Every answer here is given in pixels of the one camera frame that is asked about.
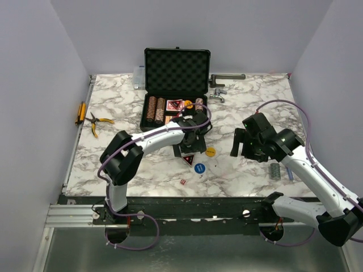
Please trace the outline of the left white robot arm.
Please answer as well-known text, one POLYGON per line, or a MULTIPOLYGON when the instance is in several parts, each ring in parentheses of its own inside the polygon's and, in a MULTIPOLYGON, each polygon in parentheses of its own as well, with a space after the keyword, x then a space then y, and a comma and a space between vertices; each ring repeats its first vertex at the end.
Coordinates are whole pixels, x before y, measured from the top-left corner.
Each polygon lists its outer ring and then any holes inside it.
POLYGON ((136 175, 143 157, 167 146, 193 146, 212 127, 210 117, 201 112, 192 118, 173 118, 168 124, 144 133, 117 133, 102 153, 97 172, 107 183, 106 217, 114 224, 125 219, 128 182, 136 175))

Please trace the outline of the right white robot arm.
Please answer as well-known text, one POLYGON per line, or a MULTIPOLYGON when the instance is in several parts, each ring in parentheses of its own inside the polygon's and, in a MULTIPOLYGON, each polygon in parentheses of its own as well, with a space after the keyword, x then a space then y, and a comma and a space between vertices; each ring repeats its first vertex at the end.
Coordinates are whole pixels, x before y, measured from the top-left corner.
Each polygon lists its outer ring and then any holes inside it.
POLYGON ((307 203, 274 192, 266 197, 261 216, 268 222, 289 218, 316 228, 331 244, 341 247, 362 228, 362 198, 338 182, 306 149, 292 130, 275 131, 263 113, 243 120, 234 132, 231 156, 261 162, 272 159, 289 168, 320 200, 307 203))

